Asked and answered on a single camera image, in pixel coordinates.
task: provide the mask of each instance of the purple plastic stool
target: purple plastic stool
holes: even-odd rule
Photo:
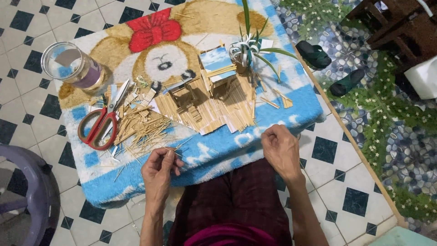
[[[0,204],[0,214],[27,207],[32,222],[27,237],[21,246],[38,246],[45,237],[47,228],[56,228],[58,223],[60,210],[59,190],[54,176],[51,172],[51,176],[44,174],[43,168],[48,167],[46,162],[37,154],[25,148],[0,144],[0,156],[4,156],[15,163],[28,181],[26,197]],[[49,243],[51,237],[44,241]]]

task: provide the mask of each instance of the scissors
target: scissors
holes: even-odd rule
[[[88,146],[90,146],[95,150],[107,150],[114,143],[117,137],[117,116],[115,114],[115,110],[118,106],[118,103],[120,102],[120,99],[122,99],[123,96],[126,94],[126,91],[128,90],[129,87],[128,85],[130,85],[130,83],[131,80],[128,79],[121,86],[120,90],[117,92],[117,95],[109,102],[109,104],[106,104],[106,98],[103,97],[103,101],[104,101],[103,108],[90,112],[82,119],[77,129],[77,135],[79,136],[79,139],[82,142],[86,143]],[[85,136],[84,130],[86,124],[90,121],[90,119],[94,118],[97,115],[100,116],[98,117],[97,121],[94,123],[88,135]],[[108,142],[100,146],[99,142],[104,137],[105,132],[107,132],[107,129],[111,125],[111,123],[112,123],[111,137],[109,138]]]

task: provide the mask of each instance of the spider plant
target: spider plant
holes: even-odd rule
[[[261,61],[265,62],[276,74],[276,76],[278,77],[278,82],[280,82],[280,76],[277,73],[276,69],[273,67],[273,65],[264,57],[262,57],[260,54],[258,54],[261,51],[265,51],[265,52],[274,52],[274,53],[279,53],[279,54],[283,54],[286,56],[290,56],[293,57],[295,59],[297,59],[297,57],[293,54],[291,54],[290,52],[280,49],[280,48],[265,48],[265,49],[259,49],[258,45],[260,44],[260,36],[263,33],[264,29],[267,26],[267,22],[268,22],[268,18],[266,20],[266,22],[264,23],[263,27],[261,28],[260,31],[258,31],[257,28],[257,32],[255,34],[254,37],[252,37],[252,34],[250,33],[250,18],[249,18],[249,6],[247,5],[247,0],[242,0],[243,2],[243,9],[244,9],[244,21],[246,24],[246,34],[243,35],[243,32],[241,31],[241,26],[240,26],[240,36],[241,36],[241,40],[240,42],[236,42],[232,44],[231,48],[231,55],[237,54],[240,55],[240,60],[243,63],[243,55],[246,54],[247,56],[247,67],[249,68],[251,66],[251,63],[253,61],[253,57],[252,56],[256,56],[258,57]]]

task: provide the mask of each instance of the person's left hand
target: person's left hand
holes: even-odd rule
[[[162,209],[170,191],[170,171],[179,176],[184,163],[174,153],[174,148],[154,149],[141,168],[146,189],[146,205]]]

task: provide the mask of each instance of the red scissors handle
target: red scissors handle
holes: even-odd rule
[[[117,137],[117,118],[115,116],[115,112],[110,112],[110,113],[107,112],[108,112],[108,108],[106,107],[92,111],[91,113],[87,114],[85,118],[82,119],[77,129],[77,135],[79,136],[79,139],[93,149],[106,150],[113,144],[113,142]],[[85,136],[84,129],[86,123],[89,122],[90,119],[95,117],[96,115],[100,115],[100,116],[98,117],[97,121],[94,123],[88,135]],[[99,142],[111,122],[112,122],[111,137],[108,140],[108,142],[100,146]]]

